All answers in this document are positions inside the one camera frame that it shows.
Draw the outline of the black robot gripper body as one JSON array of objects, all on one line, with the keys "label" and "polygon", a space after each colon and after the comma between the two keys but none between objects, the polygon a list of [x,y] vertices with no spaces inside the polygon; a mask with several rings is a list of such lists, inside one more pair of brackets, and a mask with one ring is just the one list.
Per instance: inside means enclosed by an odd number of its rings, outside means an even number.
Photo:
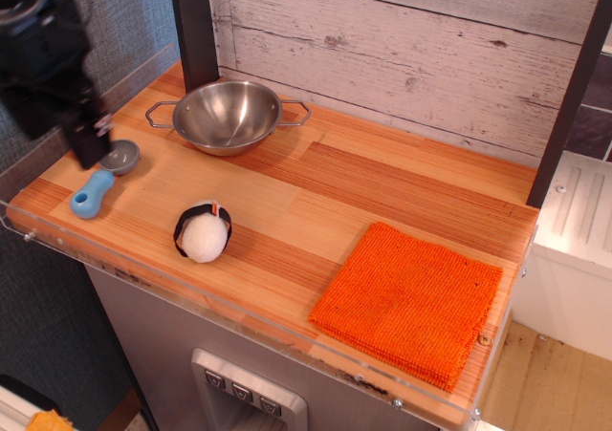
[{"label": "black robot gripper body", "polygon": [[56,126],[101,138],[110,117],[83,63],[91,50],[71,1],[1,14],[1,100],[29,138]]}]

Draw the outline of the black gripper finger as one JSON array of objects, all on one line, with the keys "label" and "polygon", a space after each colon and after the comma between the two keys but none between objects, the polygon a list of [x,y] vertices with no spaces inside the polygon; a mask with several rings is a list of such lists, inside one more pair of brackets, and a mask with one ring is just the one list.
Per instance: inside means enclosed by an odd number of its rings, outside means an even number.
[{"label": "black gripper finger", "polygon": [[89,169],[111,152],[111,116],[95,121],[77,120],[64,127],[64,136],[80,166]]}]

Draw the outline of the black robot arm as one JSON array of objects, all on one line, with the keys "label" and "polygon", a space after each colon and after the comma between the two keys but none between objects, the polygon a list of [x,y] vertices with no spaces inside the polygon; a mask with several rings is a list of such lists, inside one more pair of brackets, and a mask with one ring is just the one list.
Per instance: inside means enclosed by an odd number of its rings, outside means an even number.
[{"label": "black robot arm", "polygon": [[77,0],[1,0],[1,102],[31,140],[61,129],[84,169],[111,151],[110,116],[84,67],[90,16]]}]

